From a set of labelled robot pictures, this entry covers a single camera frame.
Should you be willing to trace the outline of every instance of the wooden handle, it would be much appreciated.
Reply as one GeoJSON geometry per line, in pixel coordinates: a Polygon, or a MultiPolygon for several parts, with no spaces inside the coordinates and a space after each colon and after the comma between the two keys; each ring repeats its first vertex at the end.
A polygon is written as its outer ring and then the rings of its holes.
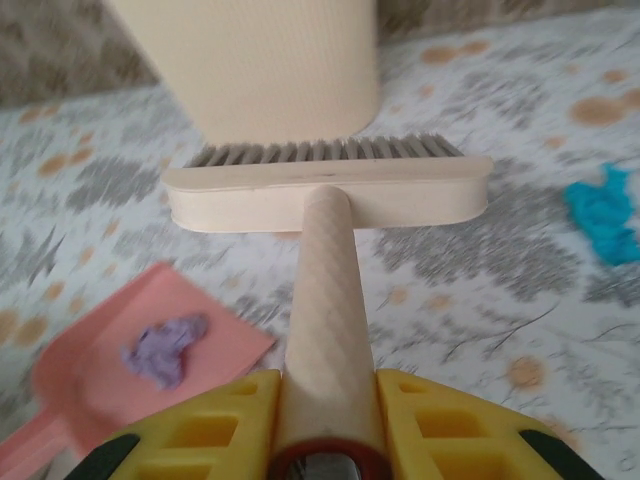
{"type": "Polygon", "coordinates": [[[314,442],[345,451],[332,441],[384,455],[351,208],[336,187],[306,199],[279,409],[276,456],[314,442]]]}

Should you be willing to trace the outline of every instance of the dustpan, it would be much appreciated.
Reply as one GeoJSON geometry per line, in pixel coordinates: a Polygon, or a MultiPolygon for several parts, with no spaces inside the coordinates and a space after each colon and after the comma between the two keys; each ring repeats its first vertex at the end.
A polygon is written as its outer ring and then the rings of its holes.
{"type": "Polygon", "coordinates": [[[42,408],[0,445],[0,479],[25,480],[71,448],[84,457],[117,430],[247,373],[273,344],[170,266],[140,275],[42,353],[32,385],[42,408]],[[120,359],[144,328],[193,313],[209,331],[189,347],[183,383],[159,391],[120,359]]]}

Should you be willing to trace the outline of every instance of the blue fluff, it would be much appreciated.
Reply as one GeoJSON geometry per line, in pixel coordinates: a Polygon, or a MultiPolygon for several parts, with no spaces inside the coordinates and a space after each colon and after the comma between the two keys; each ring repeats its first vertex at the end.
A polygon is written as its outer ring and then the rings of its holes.
{"type": "Polygon", "coordinates": [[[602,186],[577,182],[564,191],[571,219],[591,240],[596,254],[610,265],[640,260],[635,231],[625,227],[634,212],[626,193],[629,172],[604,164],[602,186]]]}

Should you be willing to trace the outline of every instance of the purple lint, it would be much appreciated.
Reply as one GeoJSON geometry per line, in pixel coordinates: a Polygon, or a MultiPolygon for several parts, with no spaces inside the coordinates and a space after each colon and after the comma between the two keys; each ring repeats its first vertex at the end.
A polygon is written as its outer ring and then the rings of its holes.
{"type": "Polygon", "coordinates": [[[122,347],[122,360],[132,373],[155,380],[159,389],[176,388],[184,378],[182,351],[208,326],[204,315],[191,315],[146,328],[132,350],[122,347]]]}

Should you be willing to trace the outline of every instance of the yellow plastic object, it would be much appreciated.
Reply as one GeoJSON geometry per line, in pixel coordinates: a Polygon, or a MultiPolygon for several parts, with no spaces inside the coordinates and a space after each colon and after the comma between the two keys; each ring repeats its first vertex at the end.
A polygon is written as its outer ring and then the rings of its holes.
{"type": "Polygon", "coordinates": [[[110,480],[262,480],[279,385],[254,373],[120,431],[140,442],[110,480]]]}
{"type": "Polygon", "coordinates": [[[542,423],[398,370],[378,370],[394,480],[562,480],[518,434],[542,423]]]}

